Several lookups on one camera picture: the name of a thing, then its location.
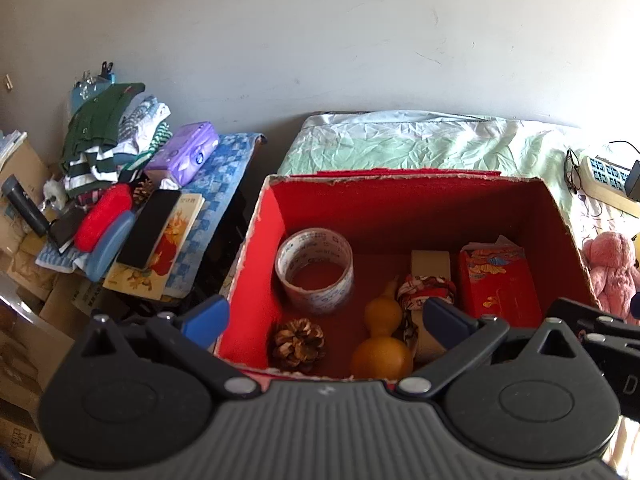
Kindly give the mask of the Winnie the Pooh book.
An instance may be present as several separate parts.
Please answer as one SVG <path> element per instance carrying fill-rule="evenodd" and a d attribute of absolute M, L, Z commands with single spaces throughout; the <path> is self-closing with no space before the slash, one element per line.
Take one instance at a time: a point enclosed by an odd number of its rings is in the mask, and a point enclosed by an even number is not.
<path fill-rule="evenodd" d="M 114 292 L 159 300 L 178 253 L 203 205 L 204 197 L 201 194 L 181 192 L 146 267 L 142 270 L 130 268 L 117 263 L 115 259 L 105 275 L 103 286 Z"/>

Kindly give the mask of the red envelope pack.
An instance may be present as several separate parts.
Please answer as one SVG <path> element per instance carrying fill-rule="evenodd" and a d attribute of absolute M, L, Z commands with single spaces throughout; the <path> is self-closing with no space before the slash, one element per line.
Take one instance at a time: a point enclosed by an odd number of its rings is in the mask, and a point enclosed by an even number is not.
<path fill-rule="evenodd" d="M 524 249 L 502 235 L 462 247 L 458 293 L 471 318 L 491 314 L 516 328 L 536 328 L 544 318 Z"/>

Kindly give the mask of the black phone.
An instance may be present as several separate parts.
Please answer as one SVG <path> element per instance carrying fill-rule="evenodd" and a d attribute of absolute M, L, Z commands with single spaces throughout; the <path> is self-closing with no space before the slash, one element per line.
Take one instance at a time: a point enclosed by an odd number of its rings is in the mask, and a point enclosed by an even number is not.
<path fill-rule="evenodd" d="M 122 245 L 117 263 L 138 270 L 146 267 L 180 196 L 178 190 L 156 190 L 150 196 Z"/>

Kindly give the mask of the red fuzzy case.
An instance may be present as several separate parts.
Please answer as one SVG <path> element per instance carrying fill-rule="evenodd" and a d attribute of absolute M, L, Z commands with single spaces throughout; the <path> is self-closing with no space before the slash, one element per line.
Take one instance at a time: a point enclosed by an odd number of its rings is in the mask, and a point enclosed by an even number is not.
<path fill-rule="evenodd" d="M 106 190 L 82 220 L 74 238 L 81 252 L 92 252 L 101 236 L 125 211 L 132 208 L 132 193 L 127 183 L 117 183 Z"/>

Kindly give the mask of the yellow gourd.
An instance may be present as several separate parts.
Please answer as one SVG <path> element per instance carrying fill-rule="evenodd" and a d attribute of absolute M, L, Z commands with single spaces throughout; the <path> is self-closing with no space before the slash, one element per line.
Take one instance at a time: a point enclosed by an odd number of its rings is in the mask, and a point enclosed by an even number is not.
<path fill-rule="evenodd" d="M 369 338 L 352 352 L 353 378 L 398 382 L 412 371 L 413 357 L 408 346 L 394 337 L 404 318 L 404 310 L 395 296 L 397 284 L 398 278 L 389 281 L 382 294 L 364 307 L 363 321 Z"/>

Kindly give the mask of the purple pencil case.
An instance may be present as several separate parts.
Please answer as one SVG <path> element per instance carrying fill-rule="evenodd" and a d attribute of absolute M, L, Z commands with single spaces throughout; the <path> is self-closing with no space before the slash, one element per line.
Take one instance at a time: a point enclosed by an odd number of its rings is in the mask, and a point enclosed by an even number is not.
<path fill-rule="evenodd" d="M 202 169 L 219 144 L 210 122 L 183 125 L 151 158 L 144 172 L 160 186 L 168 181 L 172 188 L 183 188 Z"/>

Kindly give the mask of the blue glasses case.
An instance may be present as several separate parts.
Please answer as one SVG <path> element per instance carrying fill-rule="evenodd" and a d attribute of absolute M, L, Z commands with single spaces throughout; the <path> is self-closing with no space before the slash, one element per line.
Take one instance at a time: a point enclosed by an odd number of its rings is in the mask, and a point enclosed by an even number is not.
<path fill-rule="evenodd" d="M 102 234 L 86 261 L 85 274 L 92 282 L 102 280 L 126 242 L 136 216 L 130 210 L 120 214 Z"/>

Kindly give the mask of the brown pine cone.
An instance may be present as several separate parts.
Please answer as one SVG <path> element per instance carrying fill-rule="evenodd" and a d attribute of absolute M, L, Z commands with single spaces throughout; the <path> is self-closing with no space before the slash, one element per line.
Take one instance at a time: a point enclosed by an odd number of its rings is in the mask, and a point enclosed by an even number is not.
<path fill-rule="evenodd" d="M 279 370 L 307 373 L 324 357 L 326 338 L 309 318 L 278 325 L 271 334 L 270 359 Z"/>

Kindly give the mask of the white power strip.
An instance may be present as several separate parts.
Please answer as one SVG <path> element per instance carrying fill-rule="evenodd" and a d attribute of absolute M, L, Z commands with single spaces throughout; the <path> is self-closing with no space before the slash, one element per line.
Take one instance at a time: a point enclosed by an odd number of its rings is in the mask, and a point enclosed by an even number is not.
<path fill-rule="evenodd" d="M 584 156 L 579 165 L 580 182 L 587 195 L 615 209 L 639 217 L 639 203 L 626 195 L 626 168 Z"/>

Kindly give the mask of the blue checkered cloth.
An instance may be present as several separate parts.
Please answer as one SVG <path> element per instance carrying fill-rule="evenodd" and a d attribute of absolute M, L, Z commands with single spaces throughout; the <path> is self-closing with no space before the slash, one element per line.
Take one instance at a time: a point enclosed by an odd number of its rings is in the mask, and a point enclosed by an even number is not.
<path fill-rule="evenodd" d="M 190 230 L 182 233 L 182 245 L 176 248 L 174 258 L 158 262 L 167 271 L 165 274 L 137 270 L 113 261 L 107 271 L 98 273 L 98 281 L 114 292 L 145 299 L 185 297 L 193 287 L 206 248 L 244 176 L 254 148 L 265 140 L 260 133 L 231 133 L 220 137 L 216 150 L 202 169 L 180 191 L 186 199 L 176 205 L 182 211 L 178 225 Z"/>

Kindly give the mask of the printed packing tape roll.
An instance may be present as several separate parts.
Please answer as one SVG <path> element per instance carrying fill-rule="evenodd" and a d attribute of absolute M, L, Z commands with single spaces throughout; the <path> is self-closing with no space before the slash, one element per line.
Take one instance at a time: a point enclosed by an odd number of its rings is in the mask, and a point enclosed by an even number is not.
<path fill-rule="evenodd" d="M 288 301 L 313 314 L 343 307 L 354 289 L 352 248 L 344 236 L 328 229 L 306 229 L 287 238 L 274 270 Z"/>

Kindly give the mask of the light green bed sheet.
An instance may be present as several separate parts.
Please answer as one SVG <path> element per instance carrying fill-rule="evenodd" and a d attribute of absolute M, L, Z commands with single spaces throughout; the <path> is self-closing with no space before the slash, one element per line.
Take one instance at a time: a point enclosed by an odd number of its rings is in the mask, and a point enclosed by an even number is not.
<path fill-rule="evenodd" d="M 285 154 L 281 176 L 365 169 L 466 169 L 544 180 L 575 240 L 603 231 L 628 237 L 638 218 L 596 200 L 585 177 L 570 169 L 582 155 L 606 152 L 608 141 L 574 127 L 424 110 L 308 117 Z"/>

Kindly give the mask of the pink plush toy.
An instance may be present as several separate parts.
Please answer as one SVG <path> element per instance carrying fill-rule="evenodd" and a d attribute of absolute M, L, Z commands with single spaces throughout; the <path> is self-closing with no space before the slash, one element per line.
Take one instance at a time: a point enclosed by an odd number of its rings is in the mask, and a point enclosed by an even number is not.
<path fill-rule="evenodd" d="M 582 245 L 591 286 L 600 309 L 629 324 L 639 321 L 631 313 L 631 300 L 639 291 L 639 269 L 634 244 L 617 232 L 603 232 Z"/>

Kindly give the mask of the red cardboard box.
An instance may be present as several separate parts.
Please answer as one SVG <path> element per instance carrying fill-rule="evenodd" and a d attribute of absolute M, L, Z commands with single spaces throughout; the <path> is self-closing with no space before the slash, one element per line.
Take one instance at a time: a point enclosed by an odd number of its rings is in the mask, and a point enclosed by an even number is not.
<path fill-rule="evenodd" d="M 326 355 L 311 377 L 345 379 L 352 352 L 367 336 L 362 310 L 393 278 L 410 271 L 412 252 L 457 255 L 499 236 L 524 249 L 539 307 L 555 299 L 596 305 L 588 273 L 547 185 L 484 174 L 268 177 L 260 190 L 229 294 L 230 323 L 214 353 L 237 367 L 273 374 L 273 326 L 293 307 L 274 268 L 282 243 L 309 228 L 343 235 L 354 253 L 355 287 L 346 306 L 315 321 Z"/>

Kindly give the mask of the black cylinder bottle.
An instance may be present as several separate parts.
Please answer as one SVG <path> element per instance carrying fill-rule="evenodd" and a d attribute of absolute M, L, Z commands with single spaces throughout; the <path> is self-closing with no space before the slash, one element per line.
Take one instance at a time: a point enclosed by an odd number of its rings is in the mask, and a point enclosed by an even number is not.
<path fill-rule="evenodd" d="M 26 193 L 14 174 L 2 183 L 2 194 L 38 237 L 49 234 L 50 222 Z"/>

